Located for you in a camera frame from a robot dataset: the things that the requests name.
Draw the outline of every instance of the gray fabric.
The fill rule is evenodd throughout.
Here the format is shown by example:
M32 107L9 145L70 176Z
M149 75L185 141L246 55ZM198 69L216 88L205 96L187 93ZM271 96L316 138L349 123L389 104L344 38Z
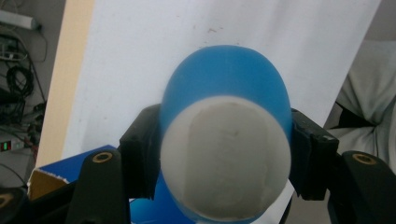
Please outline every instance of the gray fabric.
M396 174L396 42L364 41L337 97L337 103L373 127L330 130L338 151L376 155Z

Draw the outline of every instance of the blue object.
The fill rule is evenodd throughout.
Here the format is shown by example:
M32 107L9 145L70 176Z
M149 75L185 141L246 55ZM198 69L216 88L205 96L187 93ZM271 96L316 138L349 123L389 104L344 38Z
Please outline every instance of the blue object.
M221 95L245 98L266 109L290 141L290 102L280 74L259 52L236 46L200 49L180 64L163 96L162 135L187 106Z

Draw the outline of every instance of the screw hole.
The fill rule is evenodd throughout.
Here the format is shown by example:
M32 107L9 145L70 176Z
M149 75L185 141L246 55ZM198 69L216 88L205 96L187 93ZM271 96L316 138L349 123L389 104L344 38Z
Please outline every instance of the screw hole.
M101 163L101 162L106 162L111 160L111 158L113 158L113 154L111 154L110 152L101 152L96 154L92 161L96 162L96 163Z

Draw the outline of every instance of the metal component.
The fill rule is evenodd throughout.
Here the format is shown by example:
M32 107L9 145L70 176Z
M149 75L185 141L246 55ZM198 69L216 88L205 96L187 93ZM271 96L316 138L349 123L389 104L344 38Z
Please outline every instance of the metal component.
M11 193L0 194L0 208L4 208L14 199Z
M96 154L93 158L92 161L96 163L102 163L102 162L107 162L113 158L113 154L110 152L101 152Z
M370 158L366 155L360 154L360 153L355 153L352 155L352 157L353 157L353 159L355 159L355 161L359 161L366 165L375 165L376 164L375 160L373 160L372 158Z

